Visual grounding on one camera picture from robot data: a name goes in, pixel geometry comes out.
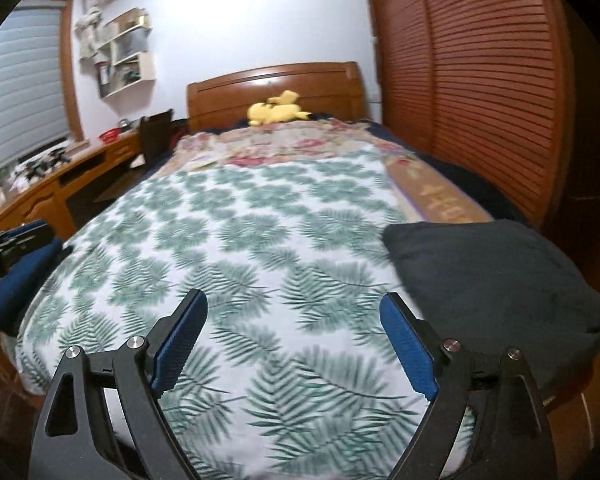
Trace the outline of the black jacket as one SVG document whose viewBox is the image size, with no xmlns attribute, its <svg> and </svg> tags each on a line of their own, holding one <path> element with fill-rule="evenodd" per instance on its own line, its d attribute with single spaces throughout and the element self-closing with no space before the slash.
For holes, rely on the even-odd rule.
<svg viewBox="0 0 600 480">
<path fill-rule="evenodd" d="M 390 224 L 403 288 L 439 336 L 472 352 L 522 351 L 542 394 L 600 352 L 600 293 L 538 232 L 509 220 Z"/>
</svg>

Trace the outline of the blue office chair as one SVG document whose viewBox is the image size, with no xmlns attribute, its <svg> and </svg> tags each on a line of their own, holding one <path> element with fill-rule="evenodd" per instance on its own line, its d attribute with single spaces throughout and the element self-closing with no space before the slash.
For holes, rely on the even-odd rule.
<svg viewBox="0 0 600 480">
<path fill-rule="evenodd" d="M 56 236 L 47 246 L 31 252 L 0 278 L 0 331 L 15 337 L 24 314 L 46 278 L 60 263 L 64 243 Z"/>
</svg>

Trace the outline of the wooden desk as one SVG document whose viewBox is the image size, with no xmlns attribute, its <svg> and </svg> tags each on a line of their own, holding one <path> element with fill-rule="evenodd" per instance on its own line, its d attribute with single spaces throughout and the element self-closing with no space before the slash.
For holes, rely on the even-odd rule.
<svg viewBox="0 0 600 480">
<path fill-rule="evenodd" d="M 57 236 L 68 240 L 78 228 L 67 200 L 138 154 L 140 141 L 136 131 L 122 133 L 110 144 L 79 152 L 67 165 L 35 182 L 0 209 L 0 232 L 42 219 Z"/>
</svg>

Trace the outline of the white green leaf-print blanket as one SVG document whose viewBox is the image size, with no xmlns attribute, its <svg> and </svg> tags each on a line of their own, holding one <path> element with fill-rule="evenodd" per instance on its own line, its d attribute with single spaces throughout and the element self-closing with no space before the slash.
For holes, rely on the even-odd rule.
<svg viewBox="0 0 600 480">
<path fill-rule="evenodd" d="M 146 335 L 191 289 L 208 318 L 160 401 L 205 479 L 383 479 L 428 403 L 381 326 L 404 219 L 385 161 L 349 154 L 151 177 L 87 223 L 36 294 L 14 361 L 43 394 L 62 352 Z"/>
</svg>

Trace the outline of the floral quilt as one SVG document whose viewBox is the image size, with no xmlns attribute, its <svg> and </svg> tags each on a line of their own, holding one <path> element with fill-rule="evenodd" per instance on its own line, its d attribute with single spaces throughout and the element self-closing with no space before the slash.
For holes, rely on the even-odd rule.
<svg viewBox="0 0 600 480">
<path fill-rule="evenodd" d="M 298 160 L 340 157 L 376 148 L 405 211 L 413 209 L 436 223 L 489 222 L 500 216 L 500 193 L 475 174 L 418 154 L 376 122 L 336 118 L 297 120 L 261 127 L 201 131 L 182 136 L 159 169 L 161 177 L 178 170 L 216 166 L 259 167 Z"/>
</svg>

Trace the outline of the red basket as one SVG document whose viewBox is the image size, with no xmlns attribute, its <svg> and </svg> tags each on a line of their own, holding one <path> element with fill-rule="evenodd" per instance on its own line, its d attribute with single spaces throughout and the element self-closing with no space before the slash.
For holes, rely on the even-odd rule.
<svg viewBox="0 0 600 480">
<path fill-rule="evenodd" d="M 103 133 L 101 133 L 98 138 L 102 144 L 111 144 L 118 140 L 120 136 L 121 129 L 120 128 L 112 128 Z"/>
</svg>

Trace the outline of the window blind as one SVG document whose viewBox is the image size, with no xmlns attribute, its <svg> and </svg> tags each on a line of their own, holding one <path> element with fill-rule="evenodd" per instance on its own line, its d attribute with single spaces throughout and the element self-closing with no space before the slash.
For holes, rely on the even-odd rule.
<svg viewBox="0 0 600 480">
<path fill-rule="evenodd" d="M 60 65 L 65 8 L 24 0 L 0 26 L 0 170 L 73 135 Z"/>
</svg>

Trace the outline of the dark wooden chair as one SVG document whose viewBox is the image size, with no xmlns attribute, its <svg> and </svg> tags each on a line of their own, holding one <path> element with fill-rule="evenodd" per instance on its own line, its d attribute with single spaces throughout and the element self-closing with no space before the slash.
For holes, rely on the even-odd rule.
<svg viewBox="0 0 600 480">
<path fill-rule="evenodd" d="M 140 118 L 138 140 L 147 167 L 151 168 L 166 156 L 172 136 L 173 110 Z"/>
</svg>

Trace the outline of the yellow plush toy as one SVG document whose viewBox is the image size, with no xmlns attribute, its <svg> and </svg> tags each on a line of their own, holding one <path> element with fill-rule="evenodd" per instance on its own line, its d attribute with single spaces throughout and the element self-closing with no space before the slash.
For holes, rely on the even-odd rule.
<svg viewBox="0 0 600 480">
<path fill-rule="evenodd" d="M 254 103 L 248 108 L 247 118 L 251 127 L 308 120 L 310 112 L 302 110 L 297 104 L 299 95 L 291 90 L 283 91 L 279 96 L 269 98 L 266 102 Z"/>
</svg>

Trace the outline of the wooden headboard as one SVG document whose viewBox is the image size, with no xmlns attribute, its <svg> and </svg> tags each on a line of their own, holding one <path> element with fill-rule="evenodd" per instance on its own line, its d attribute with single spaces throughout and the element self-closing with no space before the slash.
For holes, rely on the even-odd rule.
<svg viewBox="0 0 600 480">
<path fill-rule="evenodd" d="M 191 132 L 223 129 L 247 117 L 248 108 L 290 90 L 302 110 L 346 122 L 367 118 L 362 76 L 355 62 L 294 63 L 242 70 L 193 82 L 186 89 Z"/>
</svg>

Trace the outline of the wooden louvered wardrobe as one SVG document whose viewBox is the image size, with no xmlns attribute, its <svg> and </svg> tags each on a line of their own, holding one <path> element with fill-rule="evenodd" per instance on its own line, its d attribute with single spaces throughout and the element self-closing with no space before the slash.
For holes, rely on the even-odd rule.
<svg viewBox="0 0 600 480">
<path fill-rule="evenodd" d="M 537 228 L 564 192 L 573 54 L 560 0 L 368 0 L 382 120 L 494 184 Z"/>
</svg>

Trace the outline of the white wall shelf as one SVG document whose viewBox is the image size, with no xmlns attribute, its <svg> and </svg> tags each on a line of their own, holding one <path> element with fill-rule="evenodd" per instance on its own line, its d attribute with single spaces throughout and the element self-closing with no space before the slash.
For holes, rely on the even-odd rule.
<svg viewBox="0 0 600 480">
<path fill-rule="evenodd" d="M 156 79 L 148 41 L 149 13 L 144 8 L 132 8 L 106 22 L 104 10 L 113 2 L 84 0 L 85 13 L 74 25 L 79 60 L 93 65 L 103 100 Z"/>
</svg>

